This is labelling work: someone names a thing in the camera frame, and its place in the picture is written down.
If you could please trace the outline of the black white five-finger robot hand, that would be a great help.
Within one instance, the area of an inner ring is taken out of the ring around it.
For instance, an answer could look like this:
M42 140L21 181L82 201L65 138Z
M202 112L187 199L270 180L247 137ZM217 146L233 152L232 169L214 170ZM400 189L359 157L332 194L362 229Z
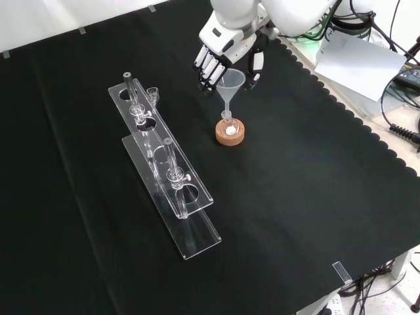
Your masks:
M199 33L202 46L193 63L203 93L212 93L227 70L245 56L248 57L245 89L257 84L263 71L268 36L260 30L249 35L248 29L229 30L217 21L215 12L211 14Z

